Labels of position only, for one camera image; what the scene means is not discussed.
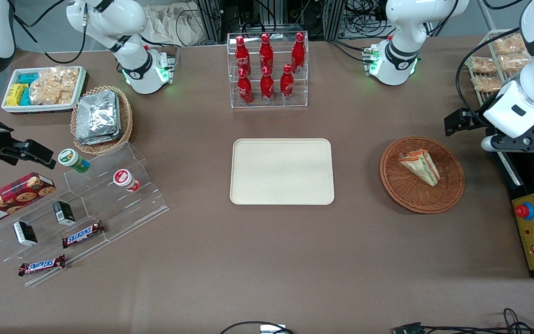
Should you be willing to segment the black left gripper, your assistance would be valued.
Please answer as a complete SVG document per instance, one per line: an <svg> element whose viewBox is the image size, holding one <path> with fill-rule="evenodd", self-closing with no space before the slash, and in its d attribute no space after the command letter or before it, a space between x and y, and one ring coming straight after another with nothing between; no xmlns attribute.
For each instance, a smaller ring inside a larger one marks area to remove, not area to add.
<svg viewBox="0 0 534 334"><path fill-rule="evenodd" d="M457 109L444 118L445 136L454 135L458 131L475 130L483 127L476 114L468 109Z"/></svg>

